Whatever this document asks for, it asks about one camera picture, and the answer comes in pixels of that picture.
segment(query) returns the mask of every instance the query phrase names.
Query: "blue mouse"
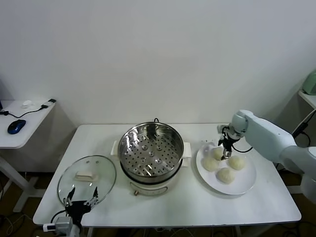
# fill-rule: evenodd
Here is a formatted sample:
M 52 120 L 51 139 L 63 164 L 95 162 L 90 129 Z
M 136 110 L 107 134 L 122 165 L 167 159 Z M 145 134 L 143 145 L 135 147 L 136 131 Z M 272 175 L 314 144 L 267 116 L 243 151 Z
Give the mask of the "blue mouse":
M 10 134 L 16 134 L 18 133 L 22 127 L 26 124 L 26 121 L 23 119 L 18 119 L 16 121 L 13 121 L 9 127 L 8 127 L 8 133 Z

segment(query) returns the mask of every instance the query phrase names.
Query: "power cord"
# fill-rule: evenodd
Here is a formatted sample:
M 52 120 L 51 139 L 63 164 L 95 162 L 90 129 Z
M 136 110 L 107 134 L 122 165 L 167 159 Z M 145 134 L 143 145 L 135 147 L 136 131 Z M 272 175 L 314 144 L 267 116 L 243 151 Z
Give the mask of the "power cord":
M 66 210 L 59 211 L 59 212 L 57 212 L 55 215 L 53 215 L 53 217 L 51 218 L 50 222 L 53 223 L 55 217 L 56 217 L 57 215 L 59 215 L 60 213 L 63 213 L 63 212 L 66 212 Z
M 186 230 L 187 232 L 189 232 L 189 234 L 190 234 L 190 237 L 194 237 L 194 235 L 191 233 L 191 231 L 189 231 L 187 228 L 181 228 L 181 229 L 178 229 L 177 231 L 174 231 L 174 233 L 170 236 L 170 237 L 174 237 L 175 235 L 177 235 L 177 233 L 179 232 L 179 231 L 182 231 L 182 230 Z
M 35 113 L 35 112 L 38 112 L 38 111 L 40 111 L 42 109 L 47 109 L 49 106 L 51 106 L 55 102 L 56 102 L 56 100 L 50 99 L 50 100 L 46 101 L 44 104 L 42 104 L 38 110 L 28 111 L 28 112 L 22 114 L 21 116 L 16 116 L 14 114 L 11 114 L 9 111 L 0 111 L 0 115 L 4 115 L 4 116 L 11 115 L 11 116 L 19 119 L 19 118 L 23 117 L 24 115 L 27 115 L 27 114 L 30 114 L 30 113 Z
M 295 139 L 298 135 L 303 134 L 308 138 L 308 146 L 311 145 L 311 138 L 307 133 L 304 132 L 304 130 L 308 127 L 309 121 L 313 118 L 313 116 L 316 114 L 316 109 L 311 111 L 293 130 L 292 136 Z
M 22 214 L 22 215 L 18 219 L 16 219 L 14 222 L 12 222 L 9 218 L 16 214 Z M 6 236 L 11 237 L 21 229 L 21 227 L 24 224 L 25 217 L 28 218 L 29 220 L 32 220 L 31 217 L 24 214 L 23 212 L 12 213 L 11 215 L 8 215 L 8 216 L 0 215 L 0 218 L 2 219 L 2 221 L 0 222 L 0 227 L 4 224 L 5 221 L 9 222 L 10 225 L 6 230 Z M 14 224 L 16 224 L 21 218 L 22 218 L 22 222 L 20 223 L 17 229 L 13 230 Z
M 307 137 L 307 139 L 308 139 L 308 147 L 311 145 L 311 138 L 309 137 L 309 135 L 306 133 L 306 132 L 304 132 L 304 131 L 301 131 L 301 134 L 303 134 L 303 135 L 305 135 L 306 137 Z

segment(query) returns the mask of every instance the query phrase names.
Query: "stainless steel steamer basket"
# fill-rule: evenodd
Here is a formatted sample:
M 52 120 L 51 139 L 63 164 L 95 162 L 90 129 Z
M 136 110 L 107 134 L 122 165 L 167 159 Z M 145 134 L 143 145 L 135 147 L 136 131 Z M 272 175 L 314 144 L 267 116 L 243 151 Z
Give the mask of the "stainless steel steamer basket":
M 178 172 L 183 149 L 182 138 L 173 127 L 146 122 L 122 136 L 118 157 L 124 172 L 134 181 L 157 184 Z

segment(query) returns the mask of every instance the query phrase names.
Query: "steamed bun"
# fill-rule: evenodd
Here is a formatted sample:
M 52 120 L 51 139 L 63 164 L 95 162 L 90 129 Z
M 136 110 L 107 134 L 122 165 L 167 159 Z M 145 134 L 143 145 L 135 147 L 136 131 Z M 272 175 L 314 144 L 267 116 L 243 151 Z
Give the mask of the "steamed bun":
M 218 161 L 212 157 L 206 157 L 202 160 L 202 166 L 207 171 L 213 172 L 218 168 Z
M 236 170 L 241 170 L 246 165 L 245 160 L 238 156 L 230 157 L 228 160 L 228 164 L 231 168 L 236 169 Z
M 212 150 L 213 152 L 213 157 L 214 159 L 216 160 L 221 160 L 222 159 L 222 156 L 223 156 L 223 148 L 221 147 L 217 147 L 217 148 L 214 148 Z
M 233 172 L 229 168 L 222 168 L 217 172 L 217 178 L 225 184 L 230 184 L 235 180 Z

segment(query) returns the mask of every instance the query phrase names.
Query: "table leg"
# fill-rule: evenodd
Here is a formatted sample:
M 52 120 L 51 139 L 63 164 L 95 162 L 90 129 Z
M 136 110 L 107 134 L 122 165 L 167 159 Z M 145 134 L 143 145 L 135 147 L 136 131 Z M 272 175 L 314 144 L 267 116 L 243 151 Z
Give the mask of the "table leg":
M 241 231 L 239 226 L 235 226 L 237 237 L 241 237 Z
M 88 230 L 87 237 L 92 237 L 92 236 L 93 236 L 93 228 L 90 227 L 89 230 Z
M 27 191 L 30 194 L 35 192 L 35 189 L 29 184 L 29 182 L 2 157 L 0 157 L 0 171 L 22 190 Z
M 11 181 L 11 180 L 9 180 L 9 181 L 5 184 L 5 186 L 3 187 L 3 190 L 0 192 L 0 197 L 5 194 L 5 192 L 9 189 L 9 187 L 10 187 L 11 184 L 12 184 L 12 181 Z
M 245 233 L 241 235 L 241 237 L 258 237 L 274 225 L 275 224 L 250 227 Z
M 29 184 L 33 187 L 38 179 L 38 177 L 32 177 L 29 181 Z M 17 201 L 13 209 L 13 212 L 21 212 L 28 198 L 42 198 L 44 196 L 45 191 L 46 189 L 35 189 L 35 192 L 32 194 L 28 194 L 28 192 L 24 191 L 21 194 L 19 200 Z
M 28 198 L 42 198 L 45 189 L 35 189 L 34 184 L 38 180 L 38 178 L 31 178 L 28 182 L 25 178 L 23 178 L 18 171 L 16 171 L 5 159 L 0 157 L 0 171 L 5 174 L 12 182 L 14 182 L 17 186 L 19 186 L 23 193 L 20 196 L 18 202 L 16 203 L 13 212 L 20 212 L 27 201 Z
M 290 194 L 302 194 L 301 186 L 286 186 Z

